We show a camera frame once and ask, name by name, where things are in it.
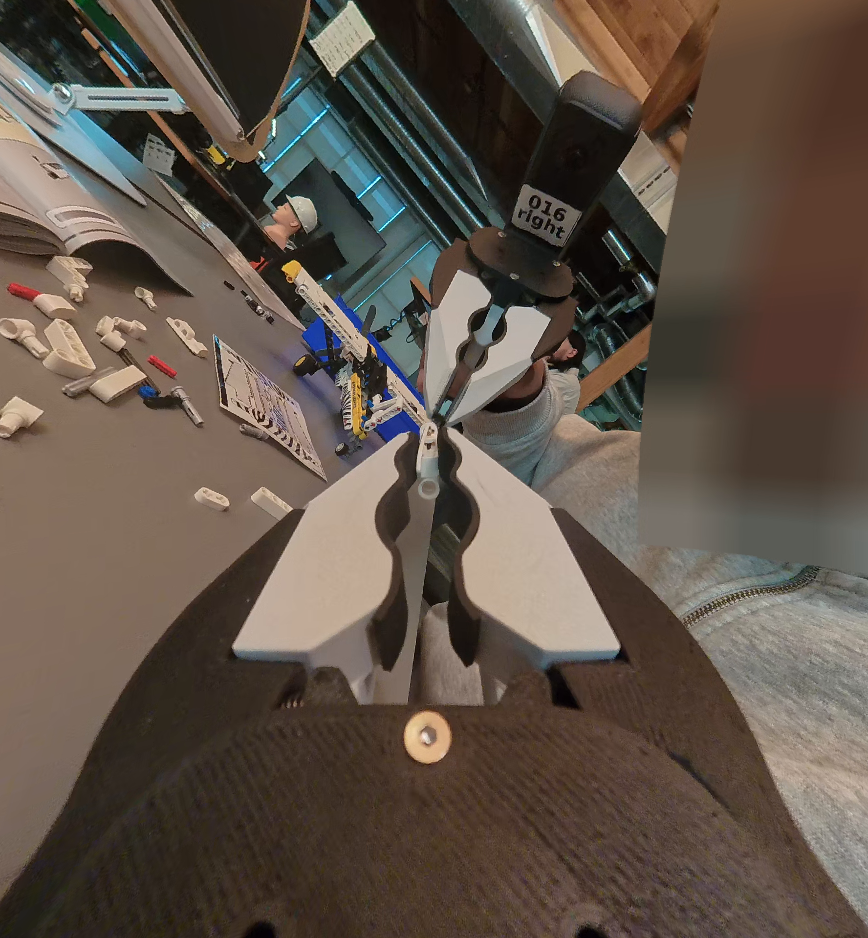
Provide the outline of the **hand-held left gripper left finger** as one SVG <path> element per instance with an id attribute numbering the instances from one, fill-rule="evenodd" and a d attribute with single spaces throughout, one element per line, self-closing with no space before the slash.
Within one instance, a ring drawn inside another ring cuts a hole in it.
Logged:
<path id="1" fill-rule="evenodd" d="M 402 433 L 278 524 L 290 538 L 232 644 L 407 700 L 417 639 L 417 436 Z"/>

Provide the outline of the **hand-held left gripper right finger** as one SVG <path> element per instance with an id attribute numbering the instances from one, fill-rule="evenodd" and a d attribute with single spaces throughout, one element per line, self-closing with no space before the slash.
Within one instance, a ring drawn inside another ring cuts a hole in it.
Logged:
<path id="1" fill-rule="evenodd" d="M 459 545 L 447 624 L 451 646 L 482 676 L 613 661 L 621 643 L 550 504 L 453 429 L 442 432 L 442 493 Z"/>

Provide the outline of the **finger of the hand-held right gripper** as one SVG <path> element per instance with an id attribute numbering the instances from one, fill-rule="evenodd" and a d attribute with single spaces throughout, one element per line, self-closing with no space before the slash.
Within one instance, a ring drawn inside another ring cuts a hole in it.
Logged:
<path id="1" fill-rule="evenodd" d="M 484 409 L 522 379 L 533 365 L 535 349 L 547 327 L 546 316 L 534 307 L 512 306 L 498 316 L 494 312 L 488 311 L 479 330 L 482 337 L 475 334 L 475 339 L 487 348 L 488 364 L 495 369 L 495 394 L 463 419 Z"/>
<path id="2" fill-rule="evenodd" d="M 491 308 L 491 294 L 475 275 L 458 271 L 428 321 L 424 397 L 428 417 L 450 426 L 495 394 L 495 369 L 475 339 L 475 314 Z"/>

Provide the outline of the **white lego connector assembly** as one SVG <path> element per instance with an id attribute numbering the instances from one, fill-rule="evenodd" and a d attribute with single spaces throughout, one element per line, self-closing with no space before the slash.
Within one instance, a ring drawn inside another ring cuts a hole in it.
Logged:
<path id="1" fill-rule="evenodd" d="M 435 502 L 440 495 L 440 428 L 433 420 L 419 428 L 416 454 L 416 488 L 423 500 Z"/>

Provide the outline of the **lego instruction booklet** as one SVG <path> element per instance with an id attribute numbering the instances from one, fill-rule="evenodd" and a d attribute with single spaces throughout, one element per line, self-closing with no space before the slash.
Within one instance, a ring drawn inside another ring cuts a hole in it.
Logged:
<path id="1" fill-rule="evenodd" d="M 193 293 L 70 173 L 66 164 L 0 100 L 0 248 L 32 255 L 88 257 L 96 244 L 125 245 L 167 280 Z"/>

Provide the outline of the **white lego panel piece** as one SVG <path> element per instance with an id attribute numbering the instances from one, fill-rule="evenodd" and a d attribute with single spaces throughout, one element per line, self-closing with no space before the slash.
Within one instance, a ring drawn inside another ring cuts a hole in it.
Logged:
<path id="1" fill-rule="evenodd" d="M 172 317 L 168 317 L 166 322 L 191 355 L 202 359 L 208 357 L 208 347 L 196 337 L 193 327 L 188 322 Z"/>

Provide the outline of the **thick white lego beam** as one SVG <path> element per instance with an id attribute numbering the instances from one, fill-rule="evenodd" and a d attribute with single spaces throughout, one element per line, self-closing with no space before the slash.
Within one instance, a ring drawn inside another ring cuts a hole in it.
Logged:
<path id="1" fill-rule="evenodd" d="M 100 377 L 88 392 L 100 403 L 109 405 L 129 391 L 136 389 L 141 380 L 139 372 L 126 366 Z"/>

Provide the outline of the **white lego pin connector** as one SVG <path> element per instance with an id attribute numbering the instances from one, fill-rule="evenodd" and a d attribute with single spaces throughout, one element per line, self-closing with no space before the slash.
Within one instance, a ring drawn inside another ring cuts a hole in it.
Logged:
<path id="1" fill-rule="evenodd" d="M 13 396 L 0 408 L 0 439 L 9 439 L 29 428 L 43 415 L 43 409 Z"/>

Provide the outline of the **white angled lego beam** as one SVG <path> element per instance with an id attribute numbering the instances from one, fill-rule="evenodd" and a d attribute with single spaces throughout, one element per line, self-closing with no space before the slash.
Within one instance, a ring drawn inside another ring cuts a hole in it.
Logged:
<path id="1" fill-rule="evenodd" d="M 76 281 L 83 284 L 88 291 L 88 275 L 92 271 L 92 265 L 82 259 L 73 256 L 57 255 L 52 257 L 46 265 L 46 270 L 55 277 L 62 287 L 65 284 Z"/>

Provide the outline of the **silver metal pipes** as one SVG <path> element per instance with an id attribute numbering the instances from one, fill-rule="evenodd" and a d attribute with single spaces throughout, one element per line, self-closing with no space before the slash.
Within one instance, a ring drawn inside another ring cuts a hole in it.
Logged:
<path id="1" fill-rule="evenodd" d="M 615 224 L 600 234 L 576 273 L 578 412 L 598 428 L 640 431 L 657 276 Z"/>

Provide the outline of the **zebra sticker sheet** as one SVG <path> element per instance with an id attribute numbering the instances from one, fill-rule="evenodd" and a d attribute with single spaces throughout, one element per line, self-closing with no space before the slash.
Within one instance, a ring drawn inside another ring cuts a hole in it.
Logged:
<path id="1" fill-rule="evenodd" d="M 246 358 L 213 335 L 219 406 L 327 480 L 299 403 Z"/>

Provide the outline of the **mannequin head with hard hat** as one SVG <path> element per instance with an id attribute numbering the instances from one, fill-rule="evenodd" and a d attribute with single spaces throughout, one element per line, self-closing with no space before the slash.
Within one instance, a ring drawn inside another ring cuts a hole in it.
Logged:
<path id="1" fill-rule="evenodd" d="M 269 247 L 293 252 L 304 244 L 318 225 L 319 215 L 314 202 L 306 196 L 292 195 L 264 219 L 262 230 Z"/>

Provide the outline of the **printed paper sheet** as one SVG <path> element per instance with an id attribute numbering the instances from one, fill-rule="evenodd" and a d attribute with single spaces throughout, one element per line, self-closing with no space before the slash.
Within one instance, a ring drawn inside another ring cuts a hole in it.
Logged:
<path id="1" fill-rule="evenodd" d="M 238 276 L 242 289 L 250 293 L 254 299 L 257 299 L 267 311 L 270 311 L 275 320 L 280 319 L 289 323 L 299 334 L 302 334 L 304 325 L 299 318 L 287 308 L 262 276 L 246 260 L 238 247 L 212 221 L 198 211 L 181 194 L 178 194 L 160 175 L 155 172 L 152 172 L 152 175 L 196 224 L 203 237 L 229 264 L 234 274 Z"/>

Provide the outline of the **grey zip sweatshirt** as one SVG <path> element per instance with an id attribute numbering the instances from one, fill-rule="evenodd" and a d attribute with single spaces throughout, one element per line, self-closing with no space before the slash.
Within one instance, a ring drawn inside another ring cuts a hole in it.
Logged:
<path id="1" fill-rule="evenodd" d="M 475 445 L 566 510 L 679 617 L 720 672 L 785 804 L 868 926 L 868 577 L 643 546 L 640 433 L 575 416 L 545 365 L 472 415 Z"/>

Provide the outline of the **white hanging paper sign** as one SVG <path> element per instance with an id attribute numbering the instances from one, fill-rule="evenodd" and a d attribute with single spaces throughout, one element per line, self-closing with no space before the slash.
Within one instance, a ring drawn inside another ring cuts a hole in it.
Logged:
<path id="1" fill-rule="evenodd" d="M 336 80 L 376 38 L 357 4 L 347 1 L 311 38 L 310 45 L 331 79 Z"/>

